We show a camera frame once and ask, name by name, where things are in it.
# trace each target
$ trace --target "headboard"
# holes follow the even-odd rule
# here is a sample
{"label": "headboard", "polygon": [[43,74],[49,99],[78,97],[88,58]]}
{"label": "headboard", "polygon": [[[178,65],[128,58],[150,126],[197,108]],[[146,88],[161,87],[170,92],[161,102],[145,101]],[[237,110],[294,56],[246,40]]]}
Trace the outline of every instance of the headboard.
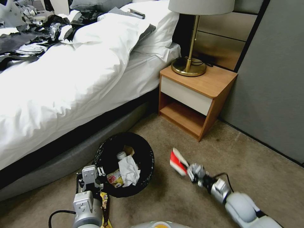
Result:
{"label": "headboard", "polygon": [[[254,24],[262,4],[263,0],[235,0],[232,13],[200,16],[193,56],[237,72],[241,54],[252,39],[249,34],[257,29]],[[193,23],[193,15],[180,14],[173,42],[181,46],[182,56],[188,56]]]}

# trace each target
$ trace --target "black trash can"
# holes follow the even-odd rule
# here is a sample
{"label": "black trash can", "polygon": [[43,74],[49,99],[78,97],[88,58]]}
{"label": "black trash can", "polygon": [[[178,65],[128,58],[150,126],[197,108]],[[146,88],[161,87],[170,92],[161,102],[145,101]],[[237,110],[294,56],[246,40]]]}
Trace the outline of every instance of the black trash can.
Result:
{"label": "black trash can", "polygon": [[150,182],[154,170],[154,154],[149,143],[141,136],[132,132],[123,132],[111,136],[100,146],[94,158],[93,164],[96,167],[103,167],[106,176],[119,169],[116,154],[123,151],[124,146],[134,149],[132,156],[140,169],[140,176],[137,184],[128,187],[115,188],[105,178],[104,192],[116,198],[129,197],[139,193]]}

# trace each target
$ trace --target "bed frame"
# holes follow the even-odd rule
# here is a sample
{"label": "bed frame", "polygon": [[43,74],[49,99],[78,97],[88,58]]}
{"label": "bed frame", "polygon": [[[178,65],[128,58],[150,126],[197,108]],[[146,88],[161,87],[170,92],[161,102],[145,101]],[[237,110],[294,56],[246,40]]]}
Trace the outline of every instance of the bed frame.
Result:
{"label": "bed frame", "polygon": [[101,142],[156,111],[158,88],[77,127],[0,170],[0,201],[58,180],[91,162]]}

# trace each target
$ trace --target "white duvet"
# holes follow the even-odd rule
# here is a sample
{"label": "white duvet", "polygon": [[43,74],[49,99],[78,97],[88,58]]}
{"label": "white duvet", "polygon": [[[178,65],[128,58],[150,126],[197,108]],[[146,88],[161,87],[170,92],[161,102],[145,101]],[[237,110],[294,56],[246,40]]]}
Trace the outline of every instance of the white duvet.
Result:
{"label": "white duvet", "polygon": [[135,17],[105,14],[79,29],[73,45],[55,45],[38,61],[2,72],[0,169],[92,109],[119,81],[148,26]]}

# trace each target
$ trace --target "table lamp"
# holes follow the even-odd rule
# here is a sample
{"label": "table lamp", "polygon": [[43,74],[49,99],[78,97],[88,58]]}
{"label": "table lamp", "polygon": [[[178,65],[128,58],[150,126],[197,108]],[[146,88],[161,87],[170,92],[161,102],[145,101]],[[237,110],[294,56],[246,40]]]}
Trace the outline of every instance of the table lamp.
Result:
{"label": "table lamp", "polygon": [[200,15],[226,14],[232,12],[233,9],[234,0],[170,0],[169,10],[195,15],[189,56],[173,60],[171,68],[174,72],[188,77],[200,76],[206,72],[206,64],[199,59],[192,58]]}

